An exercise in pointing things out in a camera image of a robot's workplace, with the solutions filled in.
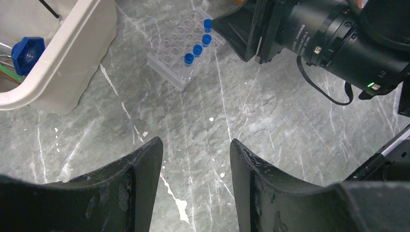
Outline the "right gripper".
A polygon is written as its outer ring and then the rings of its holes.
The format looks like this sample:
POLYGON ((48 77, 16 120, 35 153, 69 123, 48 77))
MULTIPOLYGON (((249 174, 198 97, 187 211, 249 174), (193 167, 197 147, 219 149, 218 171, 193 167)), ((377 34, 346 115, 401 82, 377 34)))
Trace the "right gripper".
MULTIPOLYGON (((256 0, 245 0, 212 20, 212 29, 245 62, 255 56, 258 46, 256 7, 256 0)), ((288 49, 297 55, 307 82, 302 61, 341 78, 348 96, 352 87, 361 89, 362 96, 386 95, 410 79, 409 54, 366 35, 346 0, 271 0, 262 26, 259 62, 269 62, 288 49)))

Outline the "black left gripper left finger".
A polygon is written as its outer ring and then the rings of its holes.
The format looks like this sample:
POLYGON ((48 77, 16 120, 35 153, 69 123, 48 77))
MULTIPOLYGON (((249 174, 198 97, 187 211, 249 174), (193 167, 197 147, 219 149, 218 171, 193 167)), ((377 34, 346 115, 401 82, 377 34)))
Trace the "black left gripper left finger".
POLYGON ((147 232, 162 157, 162 140, 154 137, 132 153, 67 182, 39 185, 2 175, 0 229, 147 232))

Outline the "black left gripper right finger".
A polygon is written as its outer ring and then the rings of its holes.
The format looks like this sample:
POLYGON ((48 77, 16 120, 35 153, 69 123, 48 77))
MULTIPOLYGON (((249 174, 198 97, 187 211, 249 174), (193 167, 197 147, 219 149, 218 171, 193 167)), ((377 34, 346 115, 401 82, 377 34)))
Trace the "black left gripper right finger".
POLYGON ((242 232, 407 232, 410 181, 341 181, 326 187, 298 179, 230 144, 242 232))

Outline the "blue capped test tube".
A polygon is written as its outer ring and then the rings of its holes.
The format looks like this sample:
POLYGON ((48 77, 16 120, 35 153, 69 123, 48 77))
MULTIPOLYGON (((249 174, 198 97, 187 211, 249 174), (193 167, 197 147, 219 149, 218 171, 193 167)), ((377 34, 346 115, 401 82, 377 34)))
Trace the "blue capped test tube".
POLYGON ((203 52, 205 52, 205 50, 211 46, 211 42, 212 42, 212 36, 210 34, 204 34, 202 36, 201 43, 202 43, 203 52))
POLYGON ((212 31, 212 19, 210 18, 205 19, 203 22, 203 26, 204 26, 204 32, 210 33, 212 31))
POLYGON ((185 66, 185 72, 187 73, 187 75, 190 75, 193 69, 194 59, 195 59, 195 56, 192 53, 186 53, 184 55, 184 66, 185 66))
POLYGON ((192 54, 194 56, 194 62, 199 63, 203 59, 203 47, 200 44, 196 44, 193 46, 192 54))

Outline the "black wire tripod stand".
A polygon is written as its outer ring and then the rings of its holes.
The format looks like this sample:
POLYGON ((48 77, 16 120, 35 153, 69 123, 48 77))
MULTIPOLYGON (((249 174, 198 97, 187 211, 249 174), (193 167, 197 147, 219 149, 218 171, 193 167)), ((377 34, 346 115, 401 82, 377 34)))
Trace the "black wire tripod stand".
POLYGON ((60 19, 59 14, 45 1, 45 0, 38 0, 38 2, 49 11, 49 13, 56 19, 60 19))

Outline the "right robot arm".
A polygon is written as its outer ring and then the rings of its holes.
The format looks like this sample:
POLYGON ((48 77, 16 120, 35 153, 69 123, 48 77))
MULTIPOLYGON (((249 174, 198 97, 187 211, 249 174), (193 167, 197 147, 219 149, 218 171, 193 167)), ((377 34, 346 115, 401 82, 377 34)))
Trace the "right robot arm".
POLYGON ((361 89, 359 99, 387 95, 402 85, 398 113, 410 115, 410 3, 369 0, 245 0, 213 19, 212 29, 236 54, 260 64, 283 49, 310 81, 302 61, 321 67, 361 89))

